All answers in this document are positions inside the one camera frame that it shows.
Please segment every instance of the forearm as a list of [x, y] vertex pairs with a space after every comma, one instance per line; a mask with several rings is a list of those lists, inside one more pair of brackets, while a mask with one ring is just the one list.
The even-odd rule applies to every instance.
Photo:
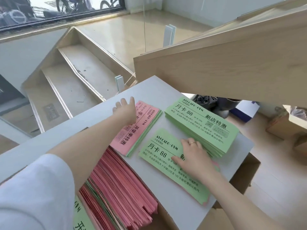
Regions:
[[62, 158], [70, 167], [76, 192], [81, 188], [106, 148], [124, 126], [124, 116], [115, 114], [71, 136], [48, 151], [48, 153]]
[[237, 191], [220, 173], [216, 173], [211, 181], [205, 183], [222, 206], [235, 229], [282, 229], [246, 196]]

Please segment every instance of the table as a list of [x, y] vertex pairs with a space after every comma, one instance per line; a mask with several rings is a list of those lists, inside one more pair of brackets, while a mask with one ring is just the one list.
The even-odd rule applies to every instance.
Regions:
[[[0, 155], [0, 182], [33, 162], [63, 140], [86, 127], [106, 119], [112, 114], [112, 107], [115, 106], [115, 102], [121, 98], [129, 100], [130, 96], [134, 96], [136, 102], [142, 100], [161, 110], [165, 110], [183, 94], [158, 77], [150, 77], [117, 96]], [[172, 125], [163, 114], [131, 158], [123, 158], [149, 187], [179, 229], [197, 229], [215, 203], [215, 198], [211, 196], [206, 207], [200, 205], [179, 185], [138, 156], [140, 148], [161, 127], [167, 129], [179, 139], [188, 137]], [[234, 175], [252, 147], [251, 140], [239, 133], [228, 153], [216, 159], [220, 164], [221, 172], [228, 180]]]

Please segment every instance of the black window frame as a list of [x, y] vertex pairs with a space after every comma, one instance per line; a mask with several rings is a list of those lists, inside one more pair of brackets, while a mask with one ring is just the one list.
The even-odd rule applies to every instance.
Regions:
[[105, 15], [109, 13], [126, 10], [125, 0], [118, 0], [118, 1], [119, 1], [119, 6], [117, 7], [111, 7], [111, 8], [99, 9], [99, 10], [91, 10], [91, 11], [82, 12], [82, 13], [57, 16], [57, 17], [33, 21], [33, 22], [26, 22], [26, 23], [21, 23], [17, 25], [0, 27], [0, 34], [6, 33], [6, 32], [13, 33], [15, 31], [22, 31], [22, 30], [30, 29], [30, 28], [39, 28], [39, 27], [44, 27], [44, 26], [48, 26], [51, 24], [56, 24], [56, 23], [61, 23], [61, 24], [69, 23], [69, 22], [79, 20], [79, 19], [99, 16], [99, 15]]

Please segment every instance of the hand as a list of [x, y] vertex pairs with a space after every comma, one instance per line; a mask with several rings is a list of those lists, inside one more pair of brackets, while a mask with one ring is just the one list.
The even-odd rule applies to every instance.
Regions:
[[126, 99], [122, 98], [117, 102], [116, 107], [113, 107], [113, 115], [119, 115], [124, 121], [124, 125], [134, 124], [136, 122], [136, 110], [134, 97], [130, 98], [130, 103], [127, 104]]
[[207, 185], [218, 174], [208, 153], [193, 138], [182, 139], [181, 143], [185, 160], [177, 156], [172, 156], [172, 160], [187, 174]]

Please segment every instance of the white t-shirt sleeve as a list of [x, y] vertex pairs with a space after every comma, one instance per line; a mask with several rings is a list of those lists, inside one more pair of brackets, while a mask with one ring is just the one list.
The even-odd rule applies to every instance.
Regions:
[[44, 154], [0, 186], [0, 229], [72, 230], [74, 199], [69, 166]]

